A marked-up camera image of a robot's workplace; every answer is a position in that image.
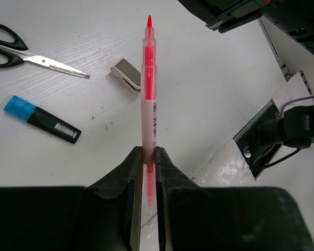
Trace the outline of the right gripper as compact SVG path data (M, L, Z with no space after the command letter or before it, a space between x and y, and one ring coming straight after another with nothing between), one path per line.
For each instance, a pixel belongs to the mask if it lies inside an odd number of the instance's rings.
M213 31L225 33L263 16L263 0L180 0L180 3Z

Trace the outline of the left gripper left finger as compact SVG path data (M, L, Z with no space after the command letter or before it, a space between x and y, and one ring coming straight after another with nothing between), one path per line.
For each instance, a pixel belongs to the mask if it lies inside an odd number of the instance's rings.
M90 250L139 250L143 188L142 148L88 188Z

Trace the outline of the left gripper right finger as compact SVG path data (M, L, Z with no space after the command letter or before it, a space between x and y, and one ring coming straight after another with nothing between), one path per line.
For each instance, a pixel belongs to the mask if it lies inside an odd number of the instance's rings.
M167 232L169 231L166 199L169 190L172 188L199 188L199 186L173 164L163 147L155 149L155 183L159 250L166 250Z

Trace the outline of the pink clear pen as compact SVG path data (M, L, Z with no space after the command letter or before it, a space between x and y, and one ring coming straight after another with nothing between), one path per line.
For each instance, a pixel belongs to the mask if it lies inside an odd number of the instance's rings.
M156 39L152 16L148 16L142 41L141 66L141 121L143 164L145 166L145 196L149 207L155 201L155 149L157 124L156 99Z

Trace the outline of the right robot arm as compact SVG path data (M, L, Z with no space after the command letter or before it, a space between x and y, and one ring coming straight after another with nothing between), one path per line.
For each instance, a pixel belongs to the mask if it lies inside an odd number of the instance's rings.
M220 33L265 17L314 55L314 1L303 0L182 0L191 14Z

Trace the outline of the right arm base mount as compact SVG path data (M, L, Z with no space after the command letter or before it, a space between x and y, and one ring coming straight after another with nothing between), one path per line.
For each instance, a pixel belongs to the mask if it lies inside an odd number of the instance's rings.
M314 95L303 72L294 74L234 140L254 178L314 144Z

